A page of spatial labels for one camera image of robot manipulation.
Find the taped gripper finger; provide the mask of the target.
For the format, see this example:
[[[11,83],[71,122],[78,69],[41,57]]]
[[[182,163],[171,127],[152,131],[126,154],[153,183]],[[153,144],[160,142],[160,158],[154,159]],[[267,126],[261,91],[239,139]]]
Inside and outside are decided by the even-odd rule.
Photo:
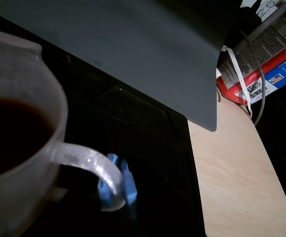
[[[102,211],[119,210],[119,169],[117,168],[118,156],[108,154],[106,158],[98,157],[97,176],[98,194]]]
[[[124,159],[121,163],[121,173],[123,175],[123,186],[126,206],[128,209],[129,218],[137,219],[137,188],[132,173],[129,170],[128,164]]]

